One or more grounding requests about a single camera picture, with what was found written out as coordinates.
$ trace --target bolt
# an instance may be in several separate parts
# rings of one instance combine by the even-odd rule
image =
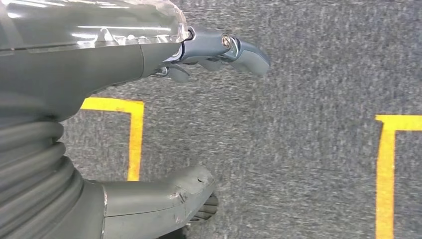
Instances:
[[[227,34],[224,34],[222,36],[222,42],[223,42],[224,47],[229,48],[231,46],[230,36],[228,36]]]

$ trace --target humanoid robot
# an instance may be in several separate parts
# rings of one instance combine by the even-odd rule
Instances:
[[[186,82],[180,64],[222,63],[270,67],[253,45],[188,26],[168,0],[1,0],[0,238],[155,239],[208,218],[215,180],[205,168],[152,183],[87,180],[63,156],[59,122],[109,86]]]

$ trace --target gray carpet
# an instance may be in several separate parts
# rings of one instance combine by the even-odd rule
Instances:
[[[189,67],[100,96],[145,102],[142,180],[205,165],[221,206],[190,239],[373,239],[377,114],[422,115],[422,1],[177,0],[265,49],[263,78]],[[125,179],[129,116],[64,122],[84,175]],[[397,135],[395,238],[422,238],[422,132]]]

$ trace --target transparent plastic cover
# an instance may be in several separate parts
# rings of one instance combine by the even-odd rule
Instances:
[[[1,50],[70,50],[182,42],[188,28],[169,0],[1,0]]]

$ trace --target yellow floor marking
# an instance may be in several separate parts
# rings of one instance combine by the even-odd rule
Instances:
[[[383,122],[377,161],[376,239],[394,238],[394,156],[397,131],[422,131],[422,116],[377,115]]]
[[[85,99],[81,109],[115,111],[130,114],[129,168],[127,170],[127,180],[139,181],[142,163],[144,103],[142,101],[90,97]]]

